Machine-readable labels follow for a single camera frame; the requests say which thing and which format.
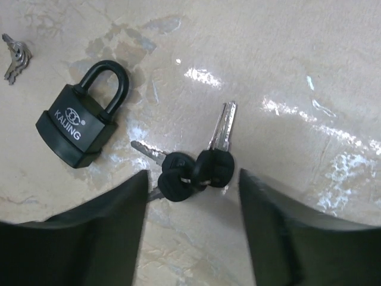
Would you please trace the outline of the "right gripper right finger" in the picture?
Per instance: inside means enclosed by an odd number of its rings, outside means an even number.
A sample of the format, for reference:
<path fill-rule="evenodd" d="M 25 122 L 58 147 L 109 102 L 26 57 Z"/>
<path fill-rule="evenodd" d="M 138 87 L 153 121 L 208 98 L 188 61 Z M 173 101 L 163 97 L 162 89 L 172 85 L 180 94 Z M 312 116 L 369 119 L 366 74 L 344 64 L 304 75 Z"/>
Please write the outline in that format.
<path fill-rule="evenodd" d="M 287 186 L 239 172 L 243 224 L 257 285 L 379 285 L 380 228 L 320 212 Z"/>

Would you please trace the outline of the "silver yellow padlock keys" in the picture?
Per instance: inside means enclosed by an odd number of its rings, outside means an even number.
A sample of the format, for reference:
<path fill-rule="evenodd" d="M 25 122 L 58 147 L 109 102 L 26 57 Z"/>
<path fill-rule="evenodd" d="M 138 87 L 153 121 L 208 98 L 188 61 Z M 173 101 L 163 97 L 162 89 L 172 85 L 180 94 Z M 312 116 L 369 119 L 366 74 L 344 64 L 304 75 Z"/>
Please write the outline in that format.
<path fill-rule="evenodd" d="M 4 75 L 4 79 L 8 81 L 9 85 L 13 85 L 16 77 L 29 65 L 32 53 L 25 42 L 16 41 L 6 33 L 2 34 L 2 40 L 7 44 L 11 53 L 11 64 Z"/>

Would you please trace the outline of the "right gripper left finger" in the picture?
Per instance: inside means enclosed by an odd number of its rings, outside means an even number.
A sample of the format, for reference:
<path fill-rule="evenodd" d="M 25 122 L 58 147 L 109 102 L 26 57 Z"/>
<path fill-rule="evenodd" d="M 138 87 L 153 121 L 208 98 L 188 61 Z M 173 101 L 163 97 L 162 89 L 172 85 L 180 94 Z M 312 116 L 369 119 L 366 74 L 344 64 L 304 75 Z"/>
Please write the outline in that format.
<path fill-rule="evenodd" d="M 149 175 L 42 222 L 1 222 L 2 285 L 132 285 Z"/>

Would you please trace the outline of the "black padlock with keys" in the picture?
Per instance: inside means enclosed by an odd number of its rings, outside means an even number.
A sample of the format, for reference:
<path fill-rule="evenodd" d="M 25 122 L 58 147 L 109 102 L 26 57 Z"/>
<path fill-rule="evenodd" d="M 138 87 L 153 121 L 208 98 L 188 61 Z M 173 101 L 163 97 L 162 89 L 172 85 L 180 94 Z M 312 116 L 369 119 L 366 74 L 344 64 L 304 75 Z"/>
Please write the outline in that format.
<path fill-rule="evenodd" d="M 117 92 L 106 108 L 90 94 L 89 88 L 105 71 L 118 79 Z M 117 110 L 127 98 L 129 77 L 125 68 L 112 60 L 95 63 L 75 85 L 66 84 L 48 110 L 36 122 L 36 129 L 47 146 L 74 169 L 88 167 L 99 157 L 102 147 L 118 125 Z"/>

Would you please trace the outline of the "black padlock keys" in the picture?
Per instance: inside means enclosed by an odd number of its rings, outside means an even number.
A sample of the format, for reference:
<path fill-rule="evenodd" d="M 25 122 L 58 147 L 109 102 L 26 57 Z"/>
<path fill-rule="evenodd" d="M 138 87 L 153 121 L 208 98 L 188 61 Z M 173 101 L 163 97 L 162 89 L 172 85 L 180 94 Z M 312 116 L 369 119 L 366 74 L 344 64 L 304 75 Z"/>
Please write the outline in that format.
<path fill-rule="evenodd" d="M 235 171 L 235 159 L 230 153 L 230 135 L 237 103 L 223 104 L 208 147 L 197 158 L 183 152 L 164 153 L 132 141 L 131 146 L 161 166 L 157 186 L 149 193 L 148 201 L 166 198 L 172 202 L 185 201 L 206 187 L 226 187 Z"/>

